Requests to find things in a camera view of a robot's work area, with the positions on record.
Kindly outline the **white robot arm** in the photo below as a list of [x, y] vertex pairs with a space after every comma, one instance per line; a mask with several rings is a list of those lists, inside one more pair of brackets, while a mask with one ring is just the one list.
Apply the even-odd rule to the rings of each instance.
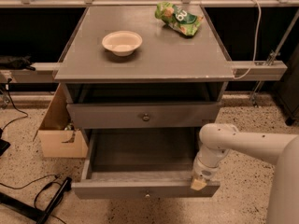
[[266, 224], [299, 224], [299, 135], [245, 133], [233, 124], [209, 123], [199, 132], [191, 189], [206, 187], [229, 150], [275, 166]]

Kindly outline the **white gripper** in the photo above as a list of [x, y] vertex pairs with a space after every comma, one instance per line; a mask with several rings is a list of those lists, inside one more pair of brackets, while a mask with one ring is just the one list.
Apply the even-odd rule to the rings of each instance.
[[219, 170], [224, 151], [221, 149], [200, 149], [196, 154], [192, 167], [191, 189], [199, 191], [206, 186]]

